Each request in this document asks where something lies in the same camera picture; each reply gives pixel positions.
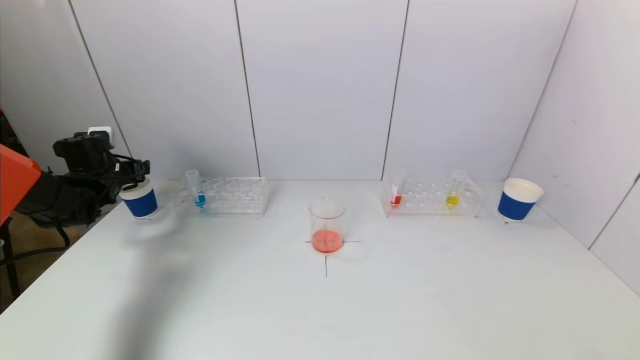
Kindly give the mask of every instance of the test tube rack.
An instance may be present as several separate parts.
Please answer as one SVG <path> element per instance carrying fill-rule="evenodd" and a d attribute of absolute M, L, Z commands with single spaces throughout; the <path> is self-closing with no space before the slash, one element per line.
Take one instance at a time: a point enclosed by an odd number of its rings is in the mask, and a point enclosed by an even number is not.
<path fill-rule="evenodd" d="M 382 206 L 389 216 L 396 215 L 457 215 L 476 217 L 484 200 L 484 191 L 466 178 L 460 190 L 460 202 L 454 208 L 447 205 L 449 178 L 408 177 L 404 182 L 402 201 L 397 207 L 391 205 L 391 179 L 383 181 Z"/>
<path fill-rule="evenodd" d="M 187 181 L 172 193 L 173 207 L 179 215 L 260 215 L 269 204 L 269 187 L 264 177 L 221 177 L 200 179 L 207 205 L 199 208 Z"/>

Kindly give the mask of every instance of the blue cup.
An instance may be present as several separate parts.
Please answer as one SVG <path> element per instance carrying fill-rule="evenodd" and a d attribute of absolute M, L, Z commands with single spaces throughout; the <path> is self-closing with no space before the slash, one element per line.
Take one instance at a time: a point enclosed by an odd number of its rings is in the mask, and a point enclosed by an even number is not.
<path fill-rule="evenodd" d="M 129 211 L 139 219 L 149 218 L 158 211 L 158 202 L 151 180 L 146 179 L 137 188 L 122 190 L 120 198 L 124 200 Z"/>
<path fill-rule="evenodd" d="M 542 188 L 523 179 L 508 179 L 498 213 L 508 222 L 521 222 L 545 192 Z"/>

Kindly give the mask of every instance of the blue test tube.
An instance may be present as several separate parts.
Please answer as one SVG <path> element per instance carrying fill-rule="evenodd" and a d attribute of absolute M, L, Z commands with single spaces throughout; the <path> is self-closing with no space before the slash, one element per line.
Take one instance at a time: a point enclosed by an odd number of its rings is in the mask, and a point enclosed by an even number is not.
<path fill-rule="evenodd" d="M 200 182 L 200 172 L 198 170 L 189 170 L 184 173 L 187 177 L 187 182 L 191 188 L 191 196 L 193 196 L 193 202 L 196 206 L 204 209 L 207 205 L 207 197 L 202 190 L 202 183 Z"/>

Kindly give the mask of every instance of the orange robot part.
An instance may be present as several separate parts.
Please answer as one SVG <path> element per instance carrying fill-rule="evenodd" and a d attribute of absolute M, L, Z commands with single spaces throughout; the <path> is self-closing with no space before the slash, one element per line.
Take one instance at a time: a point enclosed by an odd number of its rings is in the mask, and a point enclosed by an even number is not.
<path fill-rule="evenodd" d="M 38 163 L 0 145 L 0 224 L 29 193 L 41 173 Z"/>

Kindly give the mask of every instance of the red liquid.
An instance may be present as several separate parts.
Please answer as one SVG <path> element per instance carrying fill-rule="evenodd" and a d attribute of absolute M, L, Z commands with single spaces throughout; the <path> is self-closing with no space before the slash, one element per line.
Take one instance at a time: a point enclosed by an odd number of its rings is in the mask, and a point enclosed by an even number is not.
<path fill-rule="evenodd" d="M 342 247 L 342 235 L 332 230 L 319 230 L 311 238 L 311 245 L 318 252 L 331 254 Z"/>
<path fill-rule="evenodd" d="M 391 202 L 391 207 L 397 209 L 402 202 L 402 195 L 397 195 L 396 198 Z"/>

